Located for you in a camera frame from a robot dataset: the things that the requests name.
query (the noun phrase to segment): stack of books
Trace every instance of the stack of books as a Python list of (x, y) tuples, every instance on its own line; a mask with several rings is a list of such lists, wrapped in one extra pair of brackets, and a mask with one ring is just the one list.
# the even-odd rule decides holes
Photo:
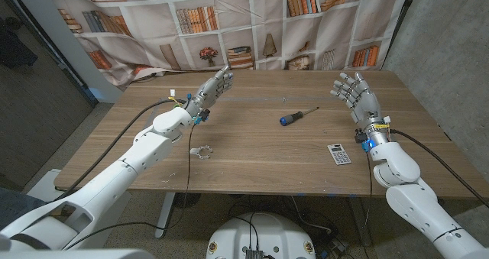
[(105, 58), (101, 50), (90, 52), (89, 55), (97, 69), (109, 70), (112, 68), (112, 64)]
[(74, 20), (71, 15), (68, 14), (66, 10), (58, 9), (61, 14), (61, 17), (64, 19), (66, 24), (68, 24), (68, 28), (73, 32), (80, 34), (83, 32), (82, 25), (80, 25), (76, 20)]
[(233, 70), (252, 70), (253, 59), (251, 57), (251, 48), (241, 46), (228, 49), (228, 62)]
[(321, 12), (319, 0), (287, 0), (291, 17)]
[(112, 32), (131, 37), (128, 26), (121, 15), (109, 17), (101, 11), (82, 11), (82, 13), (93, 33)]
[(215, 7), (198, 7), (194, 10), (176, 10), (182, 34), (195, 34), (220, 29)]
[(374, 45), (369, 48), (358, 50), (355, 52), (355, 56), (353, 57), (353, 63), (351, 65), (353, 67), (360, 66), (375, 66), (377, 63), (377, 55), (379, 53), (379, 47)]
[(321, 4), (321, 11), (328, 11), (332, 6), (343, 4), (345, 1), (346, 0), (326, 0)]

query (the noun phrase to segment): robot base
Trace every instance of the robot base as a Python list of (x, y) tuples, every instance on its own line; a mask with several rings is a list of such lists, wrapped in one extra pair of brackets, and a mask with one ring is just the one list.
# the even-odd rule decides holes
[[(249, 212), (239, 217), (249, 221), (251, 215)], [(316, 258), (311, 238), (289, 219), (269, 212), (256, 212), (251, 223), (257, 229), (259, 250), (263, 251), (265, 258), (268, 255), (275, 259)], [(249, 245), (250, 224), (233, 218), (214, 232), (207, 246), (206, 258), (245, 258)], [(256, 247), (257, 239), (251, 228), (251, 249), (255, 251)]]

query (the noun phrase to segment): bookshelf backdrop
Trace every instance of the bookshelf backdrop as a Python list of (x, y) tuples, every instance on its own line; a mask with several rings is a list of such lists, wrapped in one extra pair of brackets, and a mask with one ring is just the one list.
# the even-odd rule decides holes
[(404, 1), (53, 0), (117, 86), (145, 70), (225, 63), (233, 70), (378, 70)]

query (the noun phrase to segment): black connector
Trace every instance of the black connector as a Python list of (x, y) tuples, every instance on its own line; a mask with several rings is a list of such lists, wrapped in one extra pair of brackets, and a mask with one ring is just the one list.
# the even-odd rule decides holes
[(361, 129), (355, 129), (355, 142), (357, 144), (361, 144), (367, 139), (367, 134), (365, 134), (365, 132), (363, 132)]

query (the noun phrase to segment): blue connector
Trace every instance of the blue connector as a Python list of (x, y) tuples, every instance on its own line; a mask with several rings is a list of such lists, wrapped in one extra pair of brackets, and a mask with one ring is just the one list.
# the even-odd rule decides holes
[(366, 141), (362, 142), (361, 143), (361, 148), (365, 151), (365, 152), (368, 152), (370, 151), (370, 149), (374, 148), (376, 145), (375, 145), (375, 142), (372, 141), (371, 139), (367, 139)]

